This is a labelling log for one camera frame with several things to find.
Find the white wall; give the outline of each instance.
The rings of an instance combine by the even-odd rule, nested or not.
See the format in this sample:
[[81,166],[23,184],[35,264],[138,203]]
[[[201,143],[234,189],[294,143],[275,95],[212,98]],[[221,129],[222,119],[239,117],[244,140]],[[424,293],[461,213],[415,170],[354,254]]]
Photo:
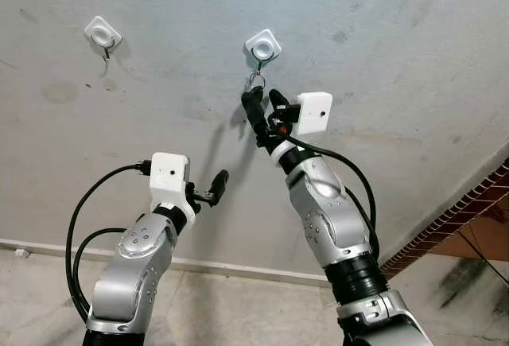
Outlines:
[[[83,35],[96,14],[126,37],[106,74]],[[270,87],[334,94],[313,140],[368,175],[388,254],[507,142],[507,17],[507,0],[0,0],[0,238],[64,243],[91,183],[164,150],[190,156],[200,187],[231,172],[178,256],[318,271],[239,109],[243,42],[270,27]],[[147,182],[106,185],[76,239],[130,225]]]

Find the black connector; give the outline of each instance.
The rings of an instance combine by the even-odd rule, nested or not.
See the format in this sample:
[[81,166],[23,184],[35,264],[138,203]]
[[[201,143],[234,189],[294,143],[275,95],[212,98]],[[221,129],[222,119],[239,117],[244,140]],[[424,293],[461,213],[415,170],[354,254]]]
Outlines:
[[152,161],[139,161],[136,163],[136,169],[145,175],[146,177],[150,176],[150,167],[152,166]]

